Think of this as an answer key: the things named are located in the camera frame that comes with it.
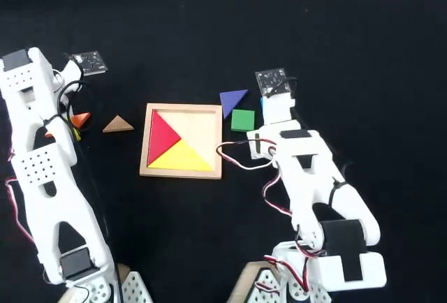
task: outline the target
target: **hole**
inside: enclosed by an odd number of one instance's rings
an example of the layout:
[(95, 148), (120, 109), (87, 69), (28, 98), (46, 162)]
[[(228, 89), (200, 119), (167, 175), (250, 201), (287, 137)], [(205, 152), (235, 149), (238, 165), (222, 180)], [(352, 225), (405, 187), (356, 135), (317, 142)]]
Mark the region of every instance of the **hole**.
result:
[(56, 191), (56, 186), (54, 185), (53, 181), (44, 183), (43, 188), (45, 189), (45, 193), (48, 196), (50, 196), (50, 197), (56, 196), (57, 191)]

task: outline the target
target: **tangram puzzle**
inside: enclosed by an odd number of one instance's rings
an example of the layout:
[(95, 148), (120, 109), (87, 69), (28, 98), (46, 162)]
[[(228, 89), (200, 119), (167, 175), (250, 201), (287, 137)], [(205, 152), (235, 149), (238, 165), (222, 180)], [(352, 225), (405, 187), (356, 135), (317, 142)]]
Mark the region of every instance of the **tangram puzzle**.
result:
[(220, 179), (220, 105), (147, 104), (140, 175)]

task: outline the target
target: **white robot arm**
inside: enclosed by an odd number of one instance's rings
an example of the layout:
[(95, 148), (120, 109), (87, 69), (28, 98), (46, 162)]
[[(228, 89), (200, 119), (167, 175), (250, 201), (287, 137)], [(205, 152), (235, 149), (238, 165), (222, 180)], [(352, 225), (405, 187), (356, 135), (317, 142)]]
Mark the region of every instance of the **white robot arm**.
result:
[[(285, 78), (284, 70), (279, 70), (279, 74)], [(376, 219), (356, 189), (345, 181), (319, 133), (302, 129), (300, 122), (292, 118), (290, 109), (295, 106), (295, 100), (290, 87), (269, 94), (286, 82), (274, 85), (276, 79), (271, 72), (256, 75), (263, 94), (265, 125), (247, 133), (249, 140), (255, 140), (249, 142), (251, 157), (270, 159), (278, 169), (290, 200), (288, 214), (293, 229), (297, 240), (298, 235), (301, 237), (299, 242), (277, 245), (273, 257), (299, 270), (306, 263), (309, 283), (327, 291), (384, 286), (383, 258), (366, 249), (379, 242), (380, 228)], [(276, 145), (272, 149), (270, 143), (256, 139), (268, 139)], [(315, 203), (327, 204), (345, 220), (318, 221), (312, 209)], [(278, 269), (282, 270), (285, 280), (291, 277), (285, 267)]]
[[(109, 302), (111, 297), (111, 302), (120, 303), (110, 249), (71, 172), (77, 163), (71, 130), (57, 112), (57, 94), (79, 80), (81, 73), (79, 66), (69, 61), (61, 75), (54, 76), (50, 63), (35, 47), (0, 59), (0, 89), (13, 127), (11, 163), (24, 195), (38, 258), (50, 282), (87, 288), (88, 299), (98, 303)], [(78, 85), (69, 86), (65, 92), (78, 89)], [(36, 131), (43, 126), (55, 142), (34, 149)], [(62, 221), (85, 239), (84, 246), (61, 254), (58, 240)]]

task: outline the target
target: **wooden frame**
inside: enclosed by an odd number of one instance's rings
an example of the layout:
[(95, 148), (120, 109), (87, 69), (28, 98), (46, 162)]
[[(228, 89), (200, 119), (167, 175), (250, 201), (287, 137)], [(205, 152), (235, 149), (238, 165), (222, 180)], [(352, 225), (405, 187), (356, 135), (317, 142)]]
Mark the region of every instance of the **wooden frame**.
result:
[(222, 177), (222, 159), (216, 153), (212, 155), (213, 170), (212, 171), (198, 171), (198, 170), (176, 170), (176, 169), (160, 169), (148, 168), (147, 157), (149, 155), (149, 139), (151, 132), (152, 111), (156, 110), (159, 114), (162, 113), (183, 113), (182, 122), (185, 123), (187, 115), (191, 116), (203, 113), (212, 114), (214, 127), (210, 125), (204, 132), (210, 134), (209, 137), (205, 135), (205, 141), (208, 141), (208, 146), (212, 146), (213, 150), (222, 143), (222, 107), (220, 105), (194, 105), (194, 104), (158, 104), (148, 103), (146, 107), (145, 118), (145, 132), (142, 137), (141, 161), (140, 161), (140, 175), (141, 176), (158, 176), (158, 177), (185, 177), (192, 179), (221, 179)]

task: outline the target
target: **black table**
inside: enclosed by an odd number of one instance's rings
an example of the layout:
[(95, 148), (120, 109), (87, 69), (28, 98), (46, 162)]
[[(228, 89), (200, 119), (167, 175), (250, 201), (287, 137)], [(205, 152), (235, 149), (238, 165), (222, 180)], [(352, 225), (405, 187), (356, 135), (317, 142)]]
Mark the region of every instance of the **black table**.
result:
[[(109, 71), (88, 77), (101, 113), (81, 146), (90, 162), (119, 262), (138, 270), (154, 301), (223, 302), (244, 267), (293, 236), (262, 201), (274, 170), (223, 165), (221, 181), (138, 174), (145, 104), (219, 103), (249, 89), (254, 72), (297, 76), (302, 118), (337, 151), (381, 226), (388, 285), (341, 293), (338, 302), (440, 302), (447, 144), (447, 0), (4, 0), (0, 54), (39, 46), (56, 67), (62, 52), (98, 50)], [(78, 112), (94, 110), (87, 95)], [(102, 134), (120, 114), (135, 130)], [(224, 140), (242, 139), (223, 125)], [(1, 176), (10, 125), (0, 103)], [(246, 163), (248, 148), (233, 152)], [(86, 180), (82, 171), (78, 181)], [(90, 184), (83, 188), (98, 209)], [(34, 247), (0, 205), (2, 302), (56, 302)], [(285, 191), (273, 194), (285, 200)]]

